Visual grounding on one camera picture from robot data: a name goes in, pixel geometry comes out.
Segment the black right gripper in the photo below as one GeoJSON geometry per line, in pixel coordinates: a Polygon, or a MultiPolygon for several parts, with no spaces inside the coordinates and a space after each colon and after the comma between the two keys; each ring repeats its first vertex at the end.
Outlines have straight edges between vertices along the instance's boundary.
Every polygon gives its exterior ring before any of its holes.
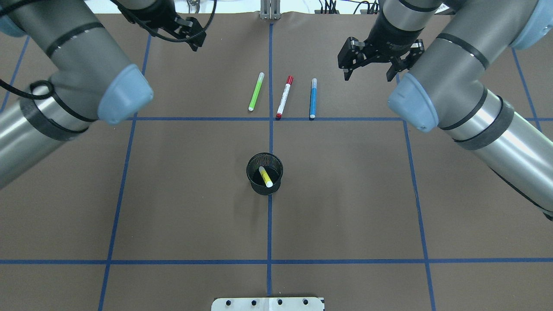
{"type": "Polygon", "coordinates": [[[387,82],[391,82],[397,73],[411,69],[425,52],[423,40],[417,40],[421,32],[421,29],[399,29],[387,18],[378,17],[365,42],[348,37],[338,53],[338,67],[343,71],[344,80],[349,81],[355,69],[367,65],[367,59],[373,59],[391,63],[386,73],[387,82]]]}

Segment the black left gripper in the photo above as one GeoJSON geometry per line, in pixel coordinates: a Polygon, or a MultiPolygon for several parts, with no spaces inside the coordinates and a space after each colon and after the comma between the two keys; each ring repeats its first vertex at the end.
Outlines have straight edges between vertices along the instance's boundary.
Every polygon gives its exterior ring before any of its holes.
{"type": "Polygon", "coordinates": [[[147,0],[137,8],[130,8],[134,21],[141,28],[156,33],[159,29],[189,45],[193,52],[202,47],[206,38],[205,29],[193,16],[181,18],[173,0],[147,0]]]}

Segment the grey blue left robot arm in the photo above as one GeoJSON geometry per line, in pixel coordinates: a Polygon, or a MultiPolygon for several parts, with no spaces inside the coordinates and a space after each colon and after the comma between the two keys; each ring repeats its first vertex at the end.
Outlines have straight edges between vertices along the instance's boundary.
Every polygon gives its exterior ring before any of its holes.
{"type": "Polygon", "coordinates": [[[1,31],[28,35],[57,67],[18,90],[1,114],[1,187],[101,120],[116,125],[150,103],[152,88],[83,0],[3,0],[1,31]]]}

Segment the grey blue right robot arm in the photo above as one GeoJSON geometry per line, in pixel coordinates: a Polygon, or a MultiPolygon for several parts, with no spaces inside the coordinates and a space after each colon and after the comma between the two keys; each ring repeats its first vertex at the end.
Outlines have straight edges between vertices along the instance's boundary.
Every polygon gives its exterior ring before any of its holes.
{"type": "Polygon", "coordinates": [[[552,219],[552,142],[480,82],[506,48],[552,27],[550,0],[385,0],[368,38],[349,37],[338,67],[405,71],[389,108],[421,132],[440,128],[552,219]]]}

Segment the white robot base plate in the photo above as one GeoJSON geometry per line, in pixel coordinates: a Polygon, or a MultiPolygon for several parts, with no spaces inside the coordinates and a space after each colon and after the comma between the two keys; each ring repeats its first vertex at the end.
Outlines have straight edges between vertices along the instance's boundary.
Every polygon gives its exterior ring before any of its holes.
{"type": "Polygon", "coordinates": [[[217,298],[212,311],[324,311],[323,298],[318,297],[246,297],[217,298]]]}

